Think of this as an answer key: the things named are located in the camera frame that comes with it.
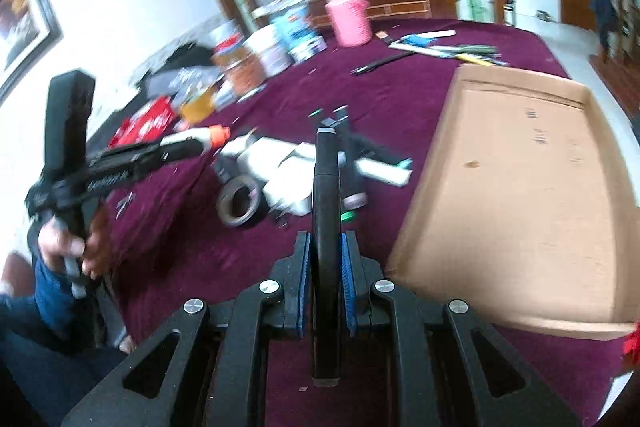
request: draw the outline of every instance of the red snack bag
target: red snack bag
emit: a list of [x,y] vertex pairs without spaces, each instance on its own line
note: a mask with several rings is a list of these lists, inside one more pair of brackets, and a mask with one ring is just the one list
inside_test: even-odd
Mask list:
[[168,96],[149,102],[136,114],[127,118],[109,143],[109,149],[132,143],[158,140],[175,120]]

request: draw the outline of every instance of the picture frame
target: picture frame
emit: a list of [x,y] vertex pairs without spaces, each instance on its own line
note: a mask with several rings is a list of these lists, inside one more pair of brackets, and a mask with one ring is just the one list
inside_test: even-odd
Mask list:
[[0,105],[61,37],[50,0],[0,0]]

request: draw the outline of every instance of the cardboard box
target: cardboard box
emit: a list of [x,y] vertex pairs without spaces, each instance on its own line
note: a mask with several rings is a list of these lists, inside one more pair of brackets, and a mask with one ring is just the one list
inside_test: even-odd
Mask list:
[[613,339],[640,308],[639,217],[587,87],[463,66],[386,272],[498,324]]

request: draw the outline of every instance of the wooden floor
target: wooden floor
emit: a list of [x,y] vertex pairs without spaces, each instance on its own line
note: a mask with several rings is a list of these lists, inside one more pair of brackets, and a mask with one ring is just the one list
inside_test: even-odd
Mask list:
[[638,64],[620,66],[612,59],[603,63],[596,55],[590,55],[589,63],[629,120],[633,120],[640,110],[640,66]]

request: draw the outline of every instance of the purple tablecloth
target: purple tablecloth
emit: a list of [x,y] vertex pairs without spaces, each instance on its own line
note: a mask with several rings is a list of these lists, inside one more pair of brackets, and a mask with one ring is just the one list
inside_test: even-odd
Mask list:
[[[545,44],[528,32],[479,23],[411,20],[376,25],[398,37],[411,32],[455,29],[446,44],[492,44],[514,67],[566,77]],[[375,39],[359,48],[328,49],[271,79],[248,101],[213,115],[206,124],[258,126],[268,136],[312,141],[307,115],[348,104],[357,131],[414,160],[405,188],[367,181],[369,205],[353,223],[360,251],[386,262],[424,166],[431,137],[457,60],[415,55],[363,76],[350,71],[393,55]],[[114,223],[116,291],[127,328],[140,342],[183,302],[199,297],[215,303],[234,298],[264,279],[270,267],[289,255],[298,230],[310,229],[309,216],[292,217],[279,229],[265,220],[250,230],[226,229],[215,201],[220,185],[210,158],[168,166],[138,184],[136,199]],[[590,425],[620,367],[622,340],[576,341],[500,328],[508,341]],[[310,345],[273,343],[268,374],[270,427],[367,426],[385,416],[385,360],[375,343],[351,344],[344,378],[337,388],[310,382]]]

